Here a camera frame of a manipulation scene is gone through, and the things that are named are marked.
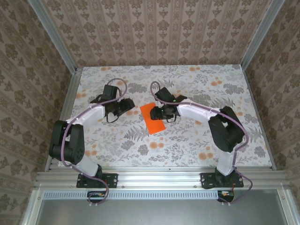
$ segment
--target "table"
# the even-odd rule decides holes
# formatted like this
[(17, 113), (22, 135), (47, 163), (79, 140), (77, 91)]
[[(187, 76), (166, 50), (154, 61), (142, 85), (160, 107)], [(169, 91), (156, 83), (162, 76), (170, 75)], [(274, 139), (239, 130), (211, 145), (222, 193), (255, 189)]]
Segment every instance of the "table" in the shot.
[[(230, 106), (250, 136), (238, 152), (237, 166), (271, 166), (265, 139), (240, 65), (182, 65), (84, 67), (72, 116), (88, 107), (112, 78), (126, 80), (126, 98), (136, 107), (112, 123), (106, 119), (85, 132), (85, 154), (102, 166), (216, 166), (217, 147), (210, 129), (188, 118), (165, 123), (166, 130), (149, 135), (140, 106), (154, 102), (150, 83), (193, 101), (215, 107)], [(122, 82), (113, 85), (124, 90)]]

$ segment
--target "black mounting bracket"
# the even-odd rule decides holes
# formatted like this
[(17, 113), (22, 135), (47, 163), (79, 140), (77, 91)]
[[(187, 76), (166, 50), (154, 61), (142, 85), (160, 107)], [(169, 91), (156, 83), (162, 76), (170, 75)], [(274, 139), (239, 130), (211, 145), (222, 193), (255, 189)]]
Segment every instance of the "black mounting bracket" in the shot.
[[(118, 174), (117, 173), (103, 173), (101, 176), (109, 188), (117, 188)], [(105, 188), (105, 185), (98, 180), (87, 178), (86, 176), (79, 174), (77, 178), (77, 188)]]
[(242, 188), (244, 187), (243, 178), (235, 171), (224, 176), (217, 169), (215, 172), (203, 172), (200, 174), (201, 187), (204, 189), (211, 188)]

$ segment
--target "ventilation grille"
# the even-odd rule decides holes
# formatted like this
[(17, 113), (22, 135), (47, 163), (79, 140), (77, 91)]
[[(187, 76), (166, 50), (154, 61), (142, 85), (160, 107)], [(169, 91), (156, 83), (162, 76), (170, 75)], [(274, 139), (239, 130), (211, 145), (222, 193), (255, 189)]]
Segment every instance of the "ventilation grille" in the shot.
[[(87, 199), (88, 191), (45, 191), (43, 200)], [(118, 191), (107, 199), (218, 199), (218, 191)]]

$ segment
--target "wallpaper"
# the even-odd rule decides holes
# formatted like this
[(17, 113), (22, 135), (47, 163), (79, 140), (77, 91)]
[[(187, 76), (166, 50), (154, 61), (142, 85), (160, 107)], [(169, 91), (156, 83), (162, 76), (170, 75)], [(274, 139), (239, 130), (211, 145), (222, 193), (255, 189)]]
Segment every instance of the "wallpaper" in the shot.
[(246, 70), (273, 155), (300, 209), (300, 1), (286, 0)]
[(42, 0), (78, 67), (239, 64), (271, 0)]
[[(114, 123), (106, 118), (85, 129), (85, 154), (102, 166), (216, 166), (215, 146), (208, 123), (177, 117), (164, 121), (164, 131), (150, 135), (140, 107), (156, 102), (150, 93), (152, 81), (175, 96), (213, 108), (231, 107), (250, 140), (237, 154), (238, 166), (271, 166), (270, 156), (240, 65), (85, 67), (72, 116), (81, 113), (102, 93), (111, 79), (121, 77), (128, 85), (126, 98), (135, 108)], [(121, 90), (125, 85), (119, 81)], [(115, 120), (109, 114), (109, 121)]]
[(69, 74), (27, 1), (0, 1), (0, 224), (19, 224), (44, 170)]

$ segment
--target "patterned wallpaper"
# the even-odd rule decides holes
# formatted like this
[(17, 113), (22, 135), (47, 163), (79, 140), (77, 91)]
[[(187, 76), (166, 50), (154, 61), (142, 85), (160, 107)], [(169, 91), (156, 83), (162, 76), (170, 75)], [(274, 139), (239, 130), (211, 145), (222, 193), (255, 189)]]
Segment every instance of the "patterned wallpaper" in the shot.
[(42, 0), (78, 67), (239, 64), (271, 0)]
[(28, 2), (1, 0), (0, 224), (26, 211), (70, 76)]
[(300, 209), (300, 0), (286, 0), (246, 70), (279, 169)]

